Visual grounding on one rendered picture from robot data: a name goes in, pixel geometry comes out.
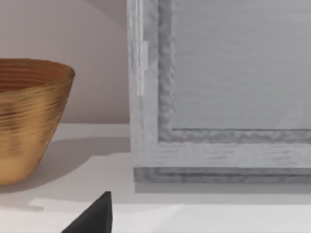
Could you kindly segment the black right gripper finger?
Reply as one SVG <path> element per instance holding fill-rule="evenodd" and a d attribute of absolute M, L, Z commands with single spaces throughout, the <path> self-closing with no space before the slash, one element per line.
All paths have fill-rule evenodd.
<path fill-rule="evenodd" d="M 104 192 L 61 233 L 112 233 L 111 192 Z"/>

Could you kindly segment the grey wooden cabinet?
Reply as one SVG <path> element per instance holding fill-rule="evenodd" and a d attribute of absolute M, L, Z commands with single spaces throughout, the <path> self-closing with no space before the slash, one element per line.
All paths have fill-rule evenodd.
<path fill-rule="evenodd" d="M 311 183 L 311 129 L 177 129 L 173 0 L 127 0 L 130 139 L 138 183 Z"/>

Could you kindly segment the brown wooden bowl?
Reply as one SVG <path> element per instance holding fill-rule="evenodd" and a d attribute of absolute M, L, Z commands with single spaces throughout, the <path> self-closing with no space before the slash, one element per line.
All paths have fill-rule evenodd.
<path fill-rule="evenodd" d="M 0 58 L 0 185 L 38 167 L 62 118 L 75 71 L 49 60 Z"/>

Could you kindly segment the grey cabinet door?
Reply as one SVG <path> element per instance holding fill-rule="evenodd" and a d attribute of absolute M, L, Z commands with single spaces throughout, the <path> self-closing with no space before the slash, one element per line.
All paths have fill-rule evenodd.
<path fill-rule="evenodd" d="M 311 144 L 311 0 L 158 0 L 158 139 Z"/>

